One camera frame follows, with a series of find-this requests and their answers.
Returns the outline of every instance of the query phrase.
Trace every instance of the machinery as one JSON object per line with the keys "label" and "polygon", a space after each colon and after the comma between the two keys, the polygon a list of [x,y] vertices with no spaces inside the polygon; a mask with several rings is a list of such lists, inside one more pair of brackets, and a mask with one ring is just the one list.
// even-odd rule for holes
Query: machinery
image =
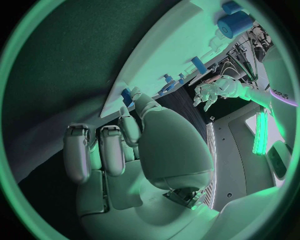
{"label": "machinery", "polygon": [[[117,113],[117,124],[97,126],[98,130],[86,122],[68,124],[63,137],[63,161],[67,176],[77,184],[76,213],[90,239],[240,240],[258,233],[258,226],[271,219],[270,213],[279,214],[276,204],[285,200],[291,175],[296,173],[291,172],[295,169],[291,170],[291,166],[298,163],[293,161],[292,152],[299,140],[295,135],[299,92],[293,88],[295,80],[291,66],[280,52],[282,45],[270,42],[263,29],[262,33],[254,33],[253,18],[258,14],[249,16],[242,9],[232,1],[217,1],[207,8],[200,0],[180,2],[148,32],[116,78],[100,117]],[[209,18],[204,22],[203,33],[207,34],[203,38],[199,38],[199,31],[184,34],[207,15],[217,20]],[[244,24],[236,26],[234,21]],[[269,91],[261,90],[257,84],[258,68],[255,64],[253,71],[245,57],[246,50],[235,39],[250,29],[259,35],[258,41],[252,40],[251,32],[245,41],[265,68]],[[201,44],[194,44],[198,38]],[[183,50],[183,39],[185,45],[192,47]],[[171,43],[172,49],[181,50],[180,54],[170,51]],[[262,58],[256,53],[259,48],[264,51]],[[208,74],[214,76],[204,80]],[[201,82],[195,87],[193,105],[206,102],[204,111],[218,98],[239,97],[260,105],[254,109],[257,129],[251,154],[268,158],[272,172],[286,181],[285,185],[236,197],[222,209],[214,207],[214,199],[208,201],[207,189],[212,183],[213,194],[218,191],[215,156],[188,120],[155,100],[189,81],[190,86]],[[142,128],[130,114],[133,108]],[[285,141],[274,143],[268,152],[266,128],[261,127],[267,111]],[[231,150],[226,152],[228,159]],[[3,189],[9,198],[16,192],[22,199],[16,184],[9,192],[11,183],[15,183],[12,174],[9,176],[7,183],[1,178]],[[22,201],[23,206],[11,202],[21,218],[29,219],[26,224],[36,228],[41,217],[26,200]],[[36,236],[66,239],[45,221],[39,224],[41,230]]]}

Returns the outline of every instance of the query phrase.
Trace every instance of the robot hand reaching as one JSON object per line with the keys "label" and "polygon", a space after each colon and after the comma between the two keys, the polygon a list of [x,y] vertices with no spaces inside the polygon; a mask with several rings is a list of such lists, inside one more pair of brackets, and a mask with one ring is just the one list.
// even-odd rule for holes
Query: robot hand reaching
{"label": "robot hand reaching", "polygon": [[201,102],[206,102],[204,111],[206,112],[209,107],[214,104],[218,95],[225,98],[236,98],[243,92],[243,86],[239,81],[233,77],[224,75],[217,81],[212,83],[201,83],[195,88],[194,107]]}

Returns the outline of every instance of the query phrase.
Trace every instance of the green light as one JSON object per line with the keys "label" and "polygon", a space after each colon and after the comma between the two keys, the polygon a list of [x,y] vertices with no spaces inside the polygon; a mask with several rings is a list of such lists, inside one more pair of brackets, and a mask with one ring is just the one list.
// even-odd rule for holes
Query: green light
{"label": "green light", "polygon": [[256,115],[256,134],[252,152],[263,155],[266,153],[268,142],[268,116],[261,112]]}

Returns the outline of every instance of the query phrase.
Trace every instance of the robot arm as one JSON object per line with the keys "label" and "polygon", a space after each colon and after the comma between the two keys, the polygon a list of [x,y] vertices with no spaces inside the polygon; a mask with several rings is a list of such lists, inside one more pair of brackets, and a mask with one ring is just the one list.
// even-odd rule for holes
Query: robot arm
{"label": "robot arm", "polygon": [[271,95],[269,92],[252,88],[248,84],[240,83],[230,76],[223,76],[213,83],[202,83],[195,88],[194,106],[206,102],[204,111],[218,99],[218,95],[225,98],[237,98],[254,101],[259,105],[271,110]]}

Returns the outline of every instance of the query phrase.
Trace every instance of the purple light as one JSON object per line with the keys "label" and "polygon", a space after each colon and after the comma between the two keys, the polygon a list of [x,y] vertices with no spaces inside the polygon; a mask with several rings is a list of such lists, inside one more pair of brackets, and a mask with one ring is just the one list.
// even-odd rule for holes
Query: purple light
{"label": "purple light", "polygon": [[294,107],[298,107],[298,104],[294,103],[294,102],[290,102],[290,101],[287,101],[286,99],[283,99],[282,97],[279,97],[276,93],[274,93],[272,90],[270,90],[270,93],[273,97],[277,98],[278,100],[286,103],[286,104],[289,104],[289,105],[292,105]]}

